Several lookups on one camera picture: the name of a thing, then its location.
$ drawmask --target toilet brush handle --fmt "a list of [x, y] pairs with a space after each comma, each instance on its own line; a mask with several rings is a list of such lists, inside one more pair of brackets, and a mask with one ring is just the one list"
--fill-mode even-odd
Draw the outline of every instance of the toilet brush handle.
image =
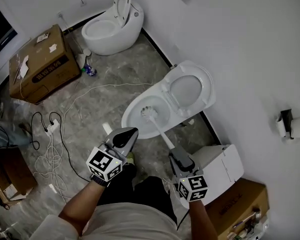
[[161, 130], [161, 128], [159, 127], [159, 125], [157, 124], [156, 120], [154, 119], [153, 116], [149, 117], [150, 121], [155, 125], [156, 129], [158, 130], [158, 132], [160, 133], [160, 135], [162, 136], [164, 142], [167, 144], [168, 148], [170, 150], [175, 148], [175, 145], [173, 145], [173, 143], [171, 142], [171, 140], [167, 137], [167, 135]]

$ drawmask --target bathroom floor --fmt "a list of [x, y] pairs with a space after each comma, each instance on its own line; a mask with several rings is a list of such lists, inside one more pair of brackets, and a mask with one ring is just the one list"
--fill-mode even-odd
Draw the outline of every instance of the bathroom floor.
[[[82, 48], [86, 47], [81, 37], [81, 28], [68, 34], [66, 38], [75, 54], [79, 53], [80, 48], [73, 38]], [[110, 56], [92, 54], [88, 62], [97, 70], [97, 76], [88, 76], [83, 73], [79, 79], [55, 92], [39, 105], [11, 99], [9, 84], [7, 84], [0, 94], [4, 101], [3, 118], [8, 121], [30, 123], [33, 113], [39, 111], [47, 125], [50, 112], [57, 112], [63, 117], [74, 99], [92, 87], [124, 83], [155, 84], [170, 70], [142, 33], [130, 49]], [[95, 88], [79, 98], [66, 113], [63, 141], [69, 150], [73, 167], [82, 177], [89, 178], [86, 159], [93, 147], [98, 146], [106, 137], [102, 124], [108, 122], [112, 129], [120, 128], [121, 117], [127, 106], [149, 87], [150, 85], [123, 85]], [[185, 121], [183, 126], [177, 126], [167, 132], [171, 141], [174, 144], [179, 143], [189, 153], [194, 153], [202, 146], [213, 145], [213, 137], [201, 116], [194, 116], [194, 123], [189, 123], [190, 119]], [[22, 146], [20, 150], [30, 170], [34, 173], [36, 160], [46, 153], [49, 144], [49, 138], [44, 132], [38, 114], [33, 119], [33, 140], [39, 141], [39, 150], [34, 150], [32, 145]], [[62, 145], [59, 133], [54, 134], [53, 144], [61, 154]], [[134, 183], [150, 175], [165, 179], [163, 184], [166, 190], [170, 190], [173, 208], [179, 223], [187, 210], [182, 207], [174, 194], [173, 186], [168, 183], [171, 182], [172, 170], [166, 144], [159, 136], [141, 139], [136, 142], [133, 152], [138, 169]], [[37, 169], [46, 173], [49, 167], [44, 160], [39, 158]], [[66, 197], [73, 197], [86, 185], [86, 182], [77, 177], [71, 169], [68, 154], [65, 151], [61, 166], [56, 169], [56, 173], [67, 187], [67, 191], [63, 192]], [[38, 186], [25, 200], [12, 206], [10, 210], [5, 210], [0, 206], [0, 222], [5, 223], [13, 236], [20, 240], [28, 239], [48, 214], [58, 215], [65, 205], [63, 198], [49, 187], [51, 178], [46, 179], [37, 173], [34, 177]], [[178, 232], [182, 239], [191, 239], [189, 216], [184, 220]]]

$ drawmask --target person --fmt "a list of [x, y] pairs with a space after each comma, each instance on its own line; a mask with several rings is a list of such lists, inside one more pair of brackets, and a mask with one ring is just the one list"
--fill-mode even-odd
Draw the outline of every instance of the person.
[[[128, 163], [108, 187], [95, 176], [63, 208], [48, 215], [30, 240], [179, 240], [177, 218], [162, 180], [150, 176], [137, 184], [137, 168]], [[217, 240], [203, 203], [189, 203], [192, 240]]]

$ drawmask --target marker cube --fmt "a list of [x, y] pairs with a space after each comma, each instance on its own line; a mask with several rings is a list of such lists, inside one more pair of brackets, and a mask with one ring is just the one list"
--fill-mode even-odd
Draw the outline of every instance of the marker cube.
[[86, 161], [89, 171], [104, 181], [110, 181], [122, 172], [122, 161], [94, 147]]
[[178, 186], [179, 193], [187, 202], [203, 199], [208, 191], [203, 175], [181, 178]]

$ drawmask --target cardboard box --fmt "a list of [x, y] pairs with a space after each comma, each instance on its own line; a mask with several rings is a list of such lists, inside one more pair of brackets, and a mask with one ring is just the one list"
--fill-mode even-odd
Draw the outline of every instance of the cardboard box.
[[[46, 39], [38, 38], [49, 33]], [[20, 67], [28, 56], [28, 71], [22, 79]], [[9, 62], [10, 96], [38, 103], [80, 76], [81, 71], [58, 25], [46, 30], [22, 47]]]
[[37, 185], [19, 148], [0, 149], [0, 199], [13, 205], [26, 198]]
[[252, 214], [253, 208], [261, 210], [263, 217], [269, 210], [267, 188], [244, 178], [240, 178], [226, 192], [206, 206], [206, 211], [214, 225], [219, 240], [227, 240], [230, 232], [239, 233], [242, 223], [233, 226]]

